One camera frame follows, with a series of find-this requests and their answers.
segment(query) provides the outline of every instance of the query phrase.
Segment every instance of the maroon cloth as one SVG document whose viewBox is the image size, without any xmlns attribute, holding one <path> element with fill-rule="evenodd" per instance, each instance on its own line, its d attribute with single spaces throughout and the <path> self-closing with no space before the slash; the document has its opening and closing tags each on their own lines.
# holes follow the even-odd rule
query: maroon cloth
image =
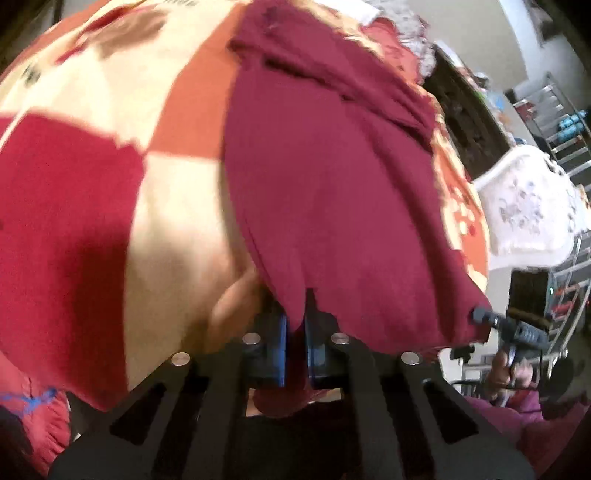
<svg viewBox="0 0 591 480">
<path fill-rule="evenodd" d="M 143 176 L 134 147 L 40 115 L 0 151 L 0 350 L 97 408 L 127 392 L 125 261 Z"/>
<path fill-rule="evenodd" d="M 231 45 L 242 64 L 225 131 L 230 195 L 292 330 L 313 288 L 377 351 L 485 340 L 470 313 L 488 301 L 441 222 L 427 100 L 285 0 L 255 0 Z"/>
</svg>

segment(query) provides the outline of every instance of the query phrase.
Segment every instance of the black metal bracket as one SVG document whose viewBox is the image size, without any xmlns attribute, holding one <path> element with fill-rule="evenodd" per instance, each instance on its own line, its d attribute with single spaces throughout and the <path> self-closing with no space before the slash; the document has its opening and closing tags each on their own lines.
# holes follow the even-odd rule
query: black metal bracket
<svg viewBox="0 0 591 480">
<path fill-rule="evenodd" d="M 285 385 L 287 320 L 279 305 L 219 353 L 179 352 L 60 455 L 50 480 L 226 478 L 248 389 Z"/>
<path fill-rule="evenodd" d="M 372 352 L 318 311 L 312 291 L 304 324 L 310 382 L 341 388 L 354 408 L 361 478 L 535 478 L 526 458 L 419 355 Z"/>
<path fill-rule="evenodd" d="M 318 310 L 312 291 L 304 329 L 312 386 L 342 389 L 355 418 L 360 460 L 348 480 L 534 478 L 522 454 L 416 353 L 372 352 Z M 244 478 L 233 462 L 248 389 L 285 385 L 286 350 L 287 321 L 275 304 L 219 353 L 173 355 L 58 457 L 49 479 Z M 268 451 L 279 455 L 274 445 Z"/>
</svg>

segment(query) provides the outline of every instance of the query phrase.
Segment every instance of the metal screw head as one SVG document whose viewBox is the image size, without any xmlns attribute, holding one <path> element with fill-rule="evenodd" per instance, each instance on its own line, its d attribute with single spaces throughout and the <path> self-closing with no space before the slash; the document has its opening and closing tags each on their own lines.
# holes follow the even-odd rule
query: metal screw head
<svg viewBox="0 0 591 480">
<path fill-rule="evenodd" d="M 336 332 L 333 333 L 330 336 L 330 340 L 335 344 L 335 345 L 347 345 L 350 340 L 349 340 L 349 335 L 347 335 L 346 333 L 343 332 Z"/>
<path fill-rule="evenodd" d="M 177 367 L 182 367 L 183 365 L 187 365 L 191 361 L 191 355 L 186 352 L 177 352 L 173 355 L 170 359 L 173 365 Z"/>
<path fill-rule="evenodd" d="M 245 345 L 256 345 L 260 341 L 261 336 L 255 332 L 245 333 L 242 337 L 242 343 L 244 343 Z"/>
<path fill-rule="evenodd" d="M 414 352 L 404 352 L 400 355 L 400 360 L 402 360 L 407 365 L 417 365 L 421 363 L 421 357 L 419 357 Z"/>
</svg>

